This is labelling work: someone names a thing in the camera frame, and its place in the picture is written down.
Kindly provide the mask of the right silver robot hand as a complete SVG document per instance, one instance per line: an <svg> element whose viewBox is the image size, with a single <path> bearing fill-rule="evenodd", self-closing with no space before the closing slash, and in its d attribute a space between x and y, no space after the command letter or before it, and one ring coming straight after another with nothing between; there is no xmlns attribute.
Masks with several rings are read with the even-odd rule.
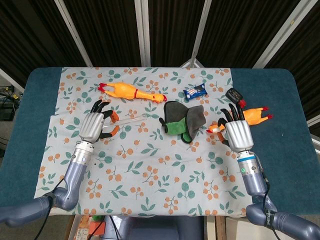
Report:
<svg viewBox="0 0 320 240"><path fill-rule="evenodd" d="M223 137L221 132L217 133L218 139L235 153L248 151L253 147L254 142L243 110L239 104L236 104L236 107L232 103L228 105L231 114L227 109L222 108L220 111L224 113L225 118L221 117L217 122L218 127L224 126L227 139Z"/></svg>

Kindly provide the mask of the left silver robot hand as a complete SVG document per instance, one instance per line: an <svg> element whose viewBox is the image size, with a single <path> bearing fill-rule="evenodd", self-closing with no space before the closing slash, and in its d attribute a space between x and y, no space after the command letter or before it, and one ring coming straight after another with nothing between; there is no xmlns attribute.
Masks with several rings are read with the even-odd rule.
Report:
<svg viewBox="0 0 320 240"><path fill-rule="evenodd" d="M94 144L100 139L112 138L119 132L118 125L111 132L103 132L105 119L110 118L114 124L119 121L119 116L114 110L102 111L109 103L102 102L101 99L94 103L79 130L79 137L82 141Z"/></svg>

